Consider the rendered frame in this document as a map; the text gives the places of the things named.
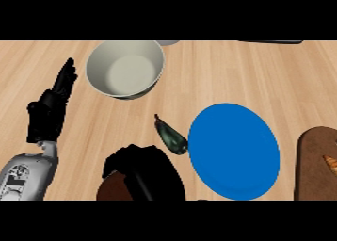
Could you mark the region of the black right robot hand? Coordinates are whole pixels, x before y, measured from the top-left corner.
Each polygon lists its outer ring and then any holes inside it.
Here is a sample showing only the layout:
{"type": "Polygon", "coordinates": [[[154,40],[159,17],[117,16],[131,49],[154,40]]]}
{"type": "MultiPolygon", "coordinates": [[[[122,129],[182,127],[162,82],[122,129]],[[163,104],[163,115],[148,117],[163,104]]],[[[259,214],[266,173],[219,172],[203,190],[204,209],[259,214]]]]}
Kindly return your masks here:
{"type": "Polygon", "coordinates": [[[184,201],[185,189],[179,173],[165,151],[157,146],[122,148],[109,158],[103,179],[119,171],[132,201],[184,201]]]}

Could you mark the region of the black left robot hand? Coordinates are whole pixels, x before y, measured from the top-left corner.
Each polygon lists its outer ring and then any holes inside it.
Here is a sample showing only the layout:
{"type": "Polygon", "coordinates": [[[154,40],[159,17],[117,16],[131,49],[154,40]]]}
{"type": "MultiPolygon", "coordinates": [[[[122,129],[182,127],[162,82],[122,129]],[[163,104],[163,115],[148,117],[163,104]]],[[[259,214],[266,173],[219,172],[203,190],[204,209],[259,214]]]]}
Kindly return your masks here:
{"type": "Polygon", "coordinates": [[[66,108],[79,75],[75,59],[69,58],[57,77],[55,85],[47,89],[36,102],[27,106],[30,114],[27,142],[57,141],[66,117],[66,108]]]}

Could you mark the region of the blue plate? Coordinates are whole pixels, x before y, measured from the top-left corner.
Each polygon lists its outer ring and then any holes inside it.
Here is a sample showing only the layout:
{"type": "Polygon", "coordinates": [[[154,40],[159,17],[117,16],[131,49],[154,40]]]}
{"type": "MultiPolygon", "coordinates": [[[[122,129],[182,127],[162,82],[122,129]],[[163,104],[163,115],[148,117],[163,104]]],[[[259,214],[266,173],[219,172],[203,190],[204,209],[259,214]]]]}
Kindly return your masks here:
{"type": "Polygon", "coordinates": [[[253,200],[280,173],[275,134],[259,115],[238,104],[215,104],[197,116],[188,135],[190,158],[210,189],[232,200],[253,200]]]}

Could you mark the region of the pale grey bowl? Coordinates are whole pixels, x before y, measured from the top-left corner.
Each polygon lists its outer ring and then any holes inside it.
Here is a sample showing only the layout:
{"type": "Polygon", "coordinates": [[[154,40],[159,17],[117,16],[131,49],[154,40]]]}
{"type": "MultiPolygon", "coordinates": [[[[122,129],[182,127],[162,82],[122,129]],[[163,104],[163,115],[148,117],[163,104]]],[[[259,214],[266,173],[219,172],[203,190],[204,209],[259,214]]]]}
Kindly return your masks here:
{"type": "Polygon", "coordinates": [[[165,52],[156,40],[104,41],[86,61],[89,85],[116,99],[141,98],[157,84],[165,64],[165,52]]]}

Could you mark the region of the dark green vegetable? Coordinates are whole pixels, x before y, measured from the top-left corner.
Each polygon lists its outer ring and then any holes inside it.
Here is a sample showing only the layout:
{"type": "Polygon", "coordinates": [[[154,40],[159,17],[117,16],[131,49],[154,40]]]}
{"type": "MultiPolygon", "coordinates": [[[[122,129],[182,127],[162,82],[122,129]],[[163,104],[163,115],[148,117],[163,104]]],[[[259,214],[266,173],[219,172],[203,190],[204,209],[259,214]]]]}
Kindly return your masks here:
{"type": "Polygon", "coordinates": [[[182,155],[188,151],[188,140],[165,120],[156,115],[156,128],[168,149],[182,155]]]}

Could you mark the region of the brown wooden cutting board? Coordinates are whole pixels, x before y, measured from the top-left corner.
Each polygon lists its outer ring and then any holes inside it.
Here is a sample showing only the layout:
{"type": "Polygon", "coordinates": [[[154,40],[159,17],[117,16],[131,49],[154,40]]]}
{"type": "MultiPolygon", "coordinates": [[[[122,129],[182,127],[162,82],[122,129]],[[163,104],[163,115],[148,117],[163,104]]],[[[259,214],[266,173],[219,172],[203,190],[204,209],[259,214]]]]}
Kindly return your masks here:
{"type": "Polygon", "coordinates": [[[314,127],[297,144],[296,201],[337,201],[337,176],[325,161],[337,159],[337,130],[314,127]]]}

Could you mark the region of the flat dark object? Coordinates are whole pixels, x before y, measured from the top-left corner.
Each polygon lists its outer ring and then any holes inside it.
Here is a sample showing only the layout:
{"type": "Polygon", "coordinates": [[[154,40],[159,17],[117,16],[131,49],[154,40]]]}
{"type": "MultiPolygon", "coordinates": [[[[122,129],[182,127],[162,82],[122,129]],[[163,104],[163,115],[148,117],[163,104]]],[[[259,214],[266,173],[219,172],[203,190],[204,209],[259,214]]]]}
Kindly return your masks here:
{"type": "Polygon", "coordinates": [[[274,44],[302,44],[303,40],[240,40],[253,43],[274,43],[274,44]]]}

